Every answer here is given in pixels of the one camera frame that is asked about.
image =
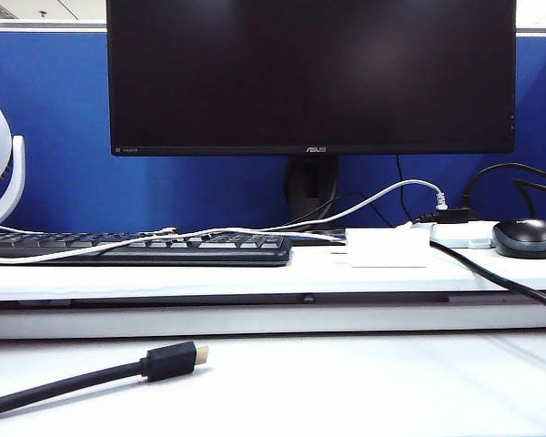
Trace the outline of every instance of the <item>power strip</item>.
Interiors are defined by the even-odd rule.
[[[493,243],[493,227],[497,221],[470,221],[468,223],[417,223],[413,228],[429,229],[430,239],[453,249],[489,249]]]

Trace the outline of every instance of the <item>asus logo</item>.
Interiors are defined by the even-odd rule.
[[[327,151],[327,147],[308,147],[306,153],[326,153]]]

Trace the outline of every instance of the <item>white adapter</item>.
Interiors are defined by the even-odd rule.
[[[351,267],[428,267],[428,229],[346,229]]]

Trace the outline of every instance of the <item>ceiling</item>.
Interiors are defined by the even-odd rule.
[[[0,0],[0,18],[105,20],[105,0]]]
[[[0,0],[0,18],[105,20],[106,0]],[[518,0],[517,21],[518,27],[545,27],[546,0]]]

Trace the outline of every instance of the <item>gold connector tip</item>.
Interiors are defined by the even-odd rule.
[[[208,357],[208,346],[201,346],[197,348],[197,359],[194,361],[195,365],[205,364]]]

